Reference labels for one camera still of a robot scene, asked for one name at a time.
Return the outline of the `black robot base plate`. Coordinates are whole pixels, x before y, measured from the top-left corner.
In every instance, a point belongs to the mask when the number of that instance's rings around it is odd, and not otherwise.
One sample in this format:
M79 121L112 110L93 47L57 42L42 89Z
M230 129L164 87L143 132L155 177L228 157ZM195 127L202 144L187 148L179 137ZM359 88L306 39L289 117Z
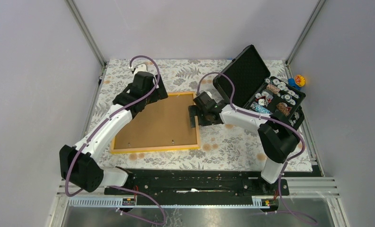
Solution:
M128 169L124 185L160 205L251 205L252 197L290 194L286 180L269 184L259 171Z

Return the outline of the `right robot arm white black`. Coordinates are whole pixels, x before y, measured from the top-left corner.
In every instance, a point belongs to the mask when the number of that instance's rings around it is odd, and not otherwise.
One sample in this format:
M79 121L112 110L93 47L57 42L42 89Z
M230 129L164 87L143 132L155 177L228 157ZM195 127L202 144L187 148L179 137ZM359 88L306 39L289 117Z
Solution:
M225 101L216 102L207 92L202 92L193 99L188 107L191 127L230 124L259 135L266 163L261 171L258 188L261 193L270 195L277 189L277 180L292 158L298 144L304 145L304 139L297 127L290 125L281 112L273 114L257 113L235 106Z

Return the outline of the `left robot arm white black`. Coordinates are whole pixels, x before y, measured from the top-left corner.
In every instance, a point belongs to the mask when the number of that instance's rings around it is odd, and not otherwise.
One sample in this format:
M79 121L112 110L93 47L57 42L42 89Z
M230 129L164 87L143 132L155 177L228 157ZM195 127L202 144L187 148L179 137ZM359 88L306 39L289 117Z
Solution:
M122 194L134 187L128 173L119 167L100 167L98 160L110 141L148 104L168 97L161 76L146 71L135 71L133 82L119 93L100 122L73 146L64 145L59 152L61 176L65 180L65 194L69 184L79 191L93 192L98 187L115 186Z

